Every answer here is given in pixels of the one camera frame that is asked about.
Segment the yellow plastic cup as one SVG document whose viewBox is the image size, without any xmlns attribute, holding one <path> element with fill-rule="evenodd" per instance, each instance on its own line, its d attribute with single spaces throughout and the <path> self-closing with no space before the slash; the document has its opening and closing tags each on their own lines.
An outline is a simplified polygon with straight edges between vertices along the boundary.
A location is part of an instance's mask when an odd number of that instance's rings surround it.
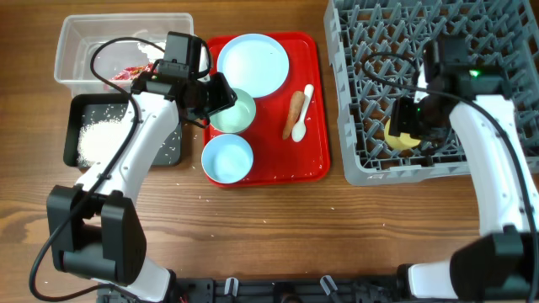
<svg viewBox="0 0 539 303">
<path fill-rule="evenodd" d="M 421 140 L 414 139 L 408 133 L 401 133 L 399 136 L 389 134 L 391 121 L 388 120 L 384 127 L 384 141 L 389 147 L 395 150 L 403 151 L 414 148 L 421 143 Z"/>
</svg>

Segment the red snack wrapper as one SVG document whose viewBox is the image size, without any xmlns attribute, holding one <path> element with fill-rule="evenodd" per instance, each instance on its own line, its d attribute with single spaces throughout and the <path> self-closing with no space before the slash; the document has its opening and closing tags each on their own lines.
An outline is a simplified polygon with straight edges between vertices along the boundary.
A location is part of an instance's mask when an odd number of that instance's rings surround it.
<svg viewBox="0 0 539 303">
<path fill-rule="evenodd" d="M 133 80 L 143 72 L 150 72 L 153 68 L 153 64 L 150 62 L 145 66 L 131 66 L 127 67 L 115 76 L 111 78 L 111 81 L 129 81 Z"/>
</svg>

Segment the mint green bowl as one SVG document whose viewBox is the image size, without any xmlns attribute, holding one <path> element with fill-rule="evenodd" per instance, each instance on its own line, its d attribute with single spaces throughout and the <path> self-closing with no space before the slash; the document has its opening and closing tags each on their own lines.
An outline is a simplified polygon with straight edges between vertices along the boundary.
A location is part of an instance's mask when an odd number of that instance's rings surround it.
<svg viewBox="0 0 539 303">
<path fill-rule="evenodd" d="M 244 132 L 254 121 L 256 116 L 256 103 L 245 91 L 234 88 L 237 95 L 235 104 L 218 114 L 211 116 L 211 126 L 225 134 L 239 134 Z"/>
</svg>

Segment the light blue plate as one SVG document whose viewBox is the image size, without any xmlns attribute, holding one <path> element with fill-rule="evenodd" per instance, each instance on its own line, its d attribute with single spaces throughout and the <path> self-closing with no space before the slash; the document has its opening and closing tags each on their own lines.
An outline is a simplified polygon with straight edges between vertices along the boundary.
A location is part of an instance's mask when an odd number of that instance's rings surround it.
<svg viewBox="0 0 539 303">
<path fill-rule="evenodd" d="M 245 34 L 224 45 L 216 69 L 232 88 L 262 98 L 276 92 L 286 81 L 290 60 L 285 48 L 274 38 Z"/>
</svg>

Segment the light blue bowl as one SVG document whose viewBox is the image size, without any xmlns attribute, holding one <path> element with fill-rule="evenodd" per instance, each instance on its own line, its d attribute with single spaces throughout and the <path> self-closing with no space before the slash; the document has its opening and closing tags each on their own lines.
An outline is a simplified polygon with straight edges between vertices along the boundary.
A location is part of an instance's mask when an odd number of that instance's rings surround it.
<svg viewBox="0 0 539 303">
<path fill-rule="evenodd" d="M 205 144 L 201 165 L 210 180 L 220 184 L 237 183 L 253 167 L 253 150 L 241 136 L 219 135 Z"/>
</svg>

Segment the white rice pile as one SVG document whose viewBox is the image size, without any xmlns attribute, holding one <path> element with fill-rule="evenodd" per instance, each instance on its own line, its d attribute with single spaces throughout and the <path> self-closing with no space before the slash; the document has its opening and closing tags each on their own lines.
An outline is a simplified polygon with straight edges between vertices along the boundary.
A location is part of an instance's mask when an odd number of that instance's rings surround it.
<svg viewBox="0 0 539 303">
<path fill-rule="evenodd" d="M 123 125 L 127 104 L 89 104 L 83 108 L 77 141 L 79 167 L 113 156 L 130 126 Z M 153 166 L 173 166 L 180 162 L 182 126 L 177 125 L 161 144 Z"/>
</svg>

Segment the orange carrot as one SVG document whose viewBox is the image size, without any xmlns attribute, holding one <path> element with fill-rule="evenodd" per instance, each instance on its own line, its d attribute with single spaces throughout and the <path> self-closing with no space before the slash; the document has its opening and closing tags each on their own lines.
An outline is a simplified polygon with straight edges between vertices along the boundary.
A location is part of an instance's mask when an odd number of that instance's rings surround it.
<svg viewBox="0 0 539 303">
<path fill-rule="evenodd" d="M 286 140 L 290 137 L 292 128 L 296 121 L 299 118 L 299 115 L 302 111 L 302 106 L 304 103 L 305 94 L 302 91 L 295 91 L 291 95 L 290 106 L 288 110 L 288 115 L 286 118 L 286 123 L 282 132 L 282 139 Z"/>
</svg>

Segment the white napkin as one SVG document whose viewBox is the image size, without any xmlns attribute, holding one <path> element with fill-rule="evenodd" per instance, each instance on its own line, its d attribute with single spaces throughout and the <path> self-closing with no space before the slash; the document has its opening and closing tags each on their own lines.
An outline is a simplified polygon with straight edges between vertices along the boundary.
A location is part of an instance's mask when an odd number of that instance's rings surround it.
<svg viewBox="0 0 539 303">
<path fill-rule="evenodd" d="M 137 48 L 139 51 L 141 51 L 143 54 L 147 56 L 147 59 L 151 63 L 153 63 L 157 59 L 163 58 L 163 53 L 154 46 L 138 42 Z M 199 71 L 204 72 L 210 67 L 211 67 L 211 64 L 210 64 L 210 59 L 207 55 L 207 49 L 203 46 L 200 51 Z"/>
</svg>

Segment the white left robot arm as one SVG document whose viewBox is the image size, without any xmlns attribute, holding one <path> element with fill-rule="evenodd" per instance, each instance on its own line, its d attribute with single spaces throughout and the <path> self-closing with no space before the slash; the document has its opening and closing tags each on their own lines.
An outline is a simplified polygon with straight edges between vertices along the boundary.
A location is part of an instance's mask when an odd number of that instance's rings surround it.
<svg viewBox="0 0 539 303">
<path fill-rule="evenodd" d="M 108 290 L 135 302 L 179 302 L 174 271 L 147 257 L 147 239 L 136 213 L 141 185 L 162 144 L 177 125 L 207 128 L 211 116 L 231 108 L 237 95 L 225 76 L 200 68 L 211 54 L 201 38 L 169 32 L 163 58 L 117 93 L 128 102 L 127 132 L 115 151 L 72 186 L 57 185 L 46 201 L 50 236 L 29 274 L 29 290 L 42 301 L 72 300 Z M 85 290 L 53 298 L 36 286 L 38 268 L 50 253 L 56 270 L 92 279 Z"/>
</svg>

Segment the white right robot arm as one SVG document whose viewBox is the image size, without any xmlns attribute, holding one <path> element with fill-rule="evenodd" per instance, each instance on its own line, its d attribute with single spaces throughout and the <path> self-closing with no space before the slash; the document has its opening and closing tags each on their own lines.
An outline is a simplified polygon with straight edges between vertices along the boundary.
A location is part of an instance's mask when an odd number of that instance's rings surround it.
<svg viewBox="0 0 539 303">
<path fill-rule="evenodd" d="M 538 192 L 516 129 L 510 84 L 498 66 L 474 66 L 462 37 L 423 50 L 413 98 L 393 107 L 389 135 L 431 141 L 451 127 L 479 209 L 480 237 L 448 259 L 406 268 L 417 299 L 533 301 L 538 296 Z"/>
</svg>

